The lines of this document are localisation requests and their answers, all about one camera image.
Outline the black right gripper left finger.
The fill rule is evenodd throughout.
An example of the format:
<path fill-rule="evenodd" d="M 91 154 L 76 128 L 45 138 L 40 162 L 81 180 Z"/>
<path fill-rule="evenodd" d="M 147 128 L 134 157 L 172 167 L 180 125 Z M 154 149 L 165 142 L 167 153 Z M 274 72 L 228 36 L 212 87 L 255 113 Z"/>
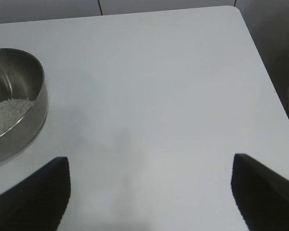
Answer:
<path fill-rule="evenodd" d="M 71 195 L 67 157 L 56 157 L 0 194 L 0 231 L 55 231 Z"/>

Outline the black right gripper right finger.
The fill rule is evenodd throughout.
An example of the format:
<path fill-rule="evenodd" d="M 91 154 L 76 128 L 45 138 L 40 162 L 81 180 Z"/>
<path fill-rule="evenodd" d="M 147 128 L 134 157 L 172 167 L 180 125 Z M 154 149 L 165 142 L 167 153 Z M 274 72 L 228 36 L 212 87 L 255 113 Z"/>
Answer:
<path fill-rule="evenodd" d="M 289 231 L 289 180 L 247 154 L 235 154 L 231 190 L 250 231 Z"/>

